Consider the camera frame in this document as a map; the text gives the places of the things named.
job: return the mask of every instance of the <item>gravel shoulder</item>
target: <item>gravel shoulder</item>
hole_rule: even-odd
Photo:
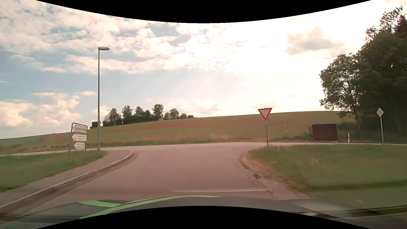
[[[244,153],[238,161],[245,169],[254,172],[254,177],[275,196],[276,200],[311,199],[307,194],[291,188],[289,181],[278,172],[263,166],[259,161],[251,160],[248,152]]]

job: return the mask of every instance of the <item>brown shed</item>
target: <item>brown shed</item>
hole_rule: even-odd
[[[314,136],[315,141],[337,141],[337,124],[313,124],[308,127],[309,134]]]

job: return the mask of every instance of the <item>sidewalk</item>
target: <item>sidewalk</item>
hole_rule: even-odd
[[[87,172],[97,170],[99,168],[102,168],[102,167],[112,164],[114,162],[123,160],[132,153],[129,150],[109,150],[108,152],[109,152],[109,154],[106,155],[105,157],[103,157],[97,161],[94,161],[92,163],[89,163],[87,165],[83,165],[81,167],[77,167],[75,169],[62,172],[55,176],[51,176],[51,177],[44,178],[39,181],[29,183],[29,184],[27,184],[23,187],[19,187],[17,189],[12,189],[12,190],[0,193],[0,206],[10,203],[12,201],[18,200],[27,195],[33,194],[35,192],[41,191],[52,185],[56,185],[58,183],[69,180],[71,178],[85,174]]]

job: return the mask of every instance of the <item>diamond-shaped sign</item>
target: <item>diamond-shaped sign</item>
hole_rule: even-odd
[[[381,117],[384,111],[381,108],[379,108],[376,113],[379,115],[379,117]]]

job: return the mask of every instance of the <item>grassy field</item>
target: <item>grassy field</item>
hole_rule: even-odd
[[[407,146],[298,145],[249,155],[316,199],[366,208],[407,205]]]
[[[336,111],[271,113],[267,124],[269,139],[300,135],[311,124],[341,121]],[[68,149],[69,139],[70,133],[4,139],[0,140],[0,154],[64,150]],[[97,129],[88,130],[88,147],[95,147],[96,141]],[[102,147],[227,141],[265,142],[261,115],[176,119],[101,128]]]
[[[33,156],[0,157],[0,192],[15,189],[104,157],[104,151],[78,151]]]

